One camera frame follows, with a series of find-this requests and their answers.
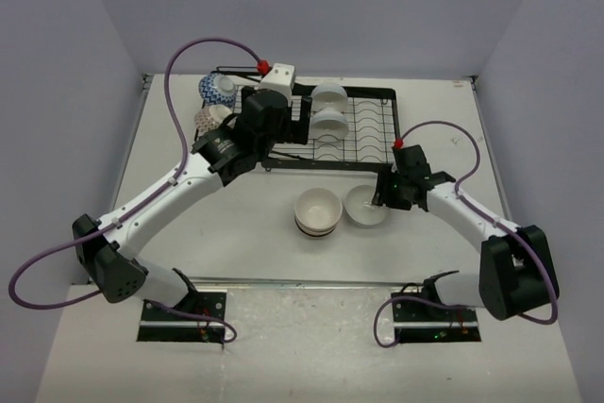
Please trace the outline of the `light blue bowl front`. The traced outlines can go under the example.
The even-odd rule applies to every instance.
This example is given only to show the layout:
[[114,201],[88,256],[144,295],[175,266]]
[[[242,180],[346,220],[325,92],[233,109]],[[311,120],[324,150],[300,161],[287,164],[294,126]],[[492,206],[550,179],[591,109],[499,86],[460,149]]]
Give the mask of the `light blue bowl front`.
[[344,209],[356,226],[376,227],[387,219],[388,209],[372,203],[374,194],[375,188],[370,185],[356,186],[346,194]]

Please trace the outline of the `beige bowl front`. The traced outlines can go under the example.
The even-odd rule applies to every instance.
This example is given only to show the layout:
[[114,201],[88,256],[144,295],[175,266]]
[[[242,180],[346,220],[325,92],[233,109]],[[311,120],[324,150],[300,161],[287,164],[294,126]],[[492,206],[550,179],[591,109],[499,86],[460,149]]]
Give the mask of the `beige bowl front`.
[[297,226],[297,228],[302,232],[312,232],[312,233],[324,233],[324,232],[328,232],[328,231],[334,231],[337,227],[337,225],[332,225],[329,227],[325,227],[325,228],[314,228],[314,227],[309,227],[306,226],[305,224],[303,224],[298,218],[295,218],[295,224]]

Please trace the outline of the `beige bowl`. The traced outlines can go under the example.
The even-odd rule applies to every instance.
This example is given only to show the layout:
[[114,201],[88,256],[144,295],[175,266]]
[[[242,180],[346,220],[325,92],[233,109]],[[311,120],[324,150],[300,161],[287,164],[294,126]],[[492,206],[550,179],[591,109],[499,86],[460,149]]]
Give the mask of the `beige bowl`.
[[294,216],[303,224],[314,228],[337,225],[343,213],[340,198],[325,188],[312,188],[298,196]]
[[295,224],[297,226],[297,228],[302,232],[312,232],[312,233],[324,233],[324,232],[328,232],[328,231],[334,231],[337,227],[337,225],[332,225],[329,227],[325,227],[325,228],[314,228],[314,227],[309,227],[306,226],[305,224],[303,224],[298,218],[295,218]]

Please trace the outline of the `black bowl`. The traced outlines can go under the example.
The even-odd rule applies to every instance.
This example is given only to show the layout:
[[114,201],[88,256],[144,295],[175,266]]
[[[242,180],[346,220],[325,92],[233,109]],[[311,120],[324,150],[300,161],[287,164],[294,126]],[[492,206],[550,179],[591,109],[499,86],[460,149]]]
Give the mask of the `black bowl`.
[[307,238],[311,238],[311,239],[323,239],[325,237],[328,237],[329,235],[331,235],[333,233],[333,231],[328,231],[328,232],[324,232],[324,233],[312,233],[312,232],[305,232],[302,231],[302,234],[307,237]]

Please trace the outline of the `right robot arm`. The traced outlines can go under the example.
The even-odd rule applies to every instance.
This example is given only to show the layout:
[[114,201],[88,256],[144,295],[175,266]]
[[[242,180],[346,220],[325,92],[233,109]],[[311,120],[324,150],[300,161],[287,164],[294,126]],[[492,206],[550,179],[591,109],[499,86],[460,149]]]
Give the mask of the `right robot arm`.
[[478,272],[428,277],[417,301],[430,320],[453,310],[484,308],[503,321],[518,316],[552,325],[560,288],[545,233],[497,217],[446,172],[433,172],[421,146],[396,140],[394,163],[377,174],[372,203],[393,210],[419,208],[445,222],[478,252]]

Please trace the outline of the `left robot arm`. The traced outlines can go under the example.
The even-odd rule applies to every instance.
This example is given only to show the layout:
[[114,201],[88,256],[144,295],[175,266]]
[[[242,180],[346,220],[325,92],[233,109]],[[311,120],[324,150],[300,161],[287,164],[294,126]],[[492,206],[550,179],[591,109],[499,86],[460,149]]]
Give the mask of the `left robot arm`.
[[177,269],[139,259],[144,247],[192,205],[254,170],[278,143],[306,143],[312,99],[302,97],[298,120],[280,92],[257,89],[242,109],[185,150],[182,162],[121,208],[72,224],[76,256],[111,303],[132,296],[156,302],[177,321],[196,308],[193,285]]

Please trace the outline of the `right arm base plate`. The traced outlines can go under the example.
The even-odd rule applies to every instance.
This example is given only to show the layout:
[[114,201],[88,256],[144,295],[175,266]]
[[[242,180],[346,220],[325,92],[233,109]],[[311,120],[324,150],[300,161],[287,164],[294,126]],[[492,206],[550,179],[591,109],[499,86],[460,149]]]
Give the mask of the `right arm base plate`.
[[400,344],[479,343],[474,310],[444,311],[413,301],[391,304],[394,336]]

